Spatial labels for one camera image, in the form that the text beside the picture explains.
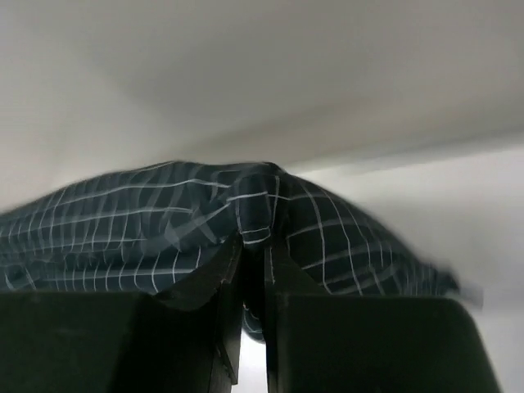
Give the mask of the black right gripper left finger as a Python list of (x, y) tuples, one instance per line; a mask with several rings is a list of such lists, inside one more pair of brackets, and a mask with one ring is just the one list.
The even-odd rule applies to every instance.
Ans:
[(242, 240), (150, 296), (18, 291), (1, 295), (4, 392), (228, 392), (242, 330)]

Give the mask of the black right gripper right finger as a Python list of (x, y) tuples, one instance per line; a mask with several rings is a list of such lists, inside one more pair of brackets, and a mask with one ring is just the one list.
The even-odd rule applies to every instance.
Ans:
[(455, 300), (327, 294), (275, 245), (264, 253), (268, 388), (295, 393), (484, 393), (500, 385)]

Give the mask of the dark plaid pillowcase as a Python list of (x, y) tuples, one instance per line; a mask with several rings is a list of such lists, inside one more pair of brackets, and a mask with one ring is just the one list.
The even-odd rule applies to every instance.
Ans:
[(358, 206), (269, 162), (168, 161), (4, 212), (1, 288), (156, 294), (207, 263), (232, 233), (257, 255), (282, 242), (331, 294), (483, 301)]

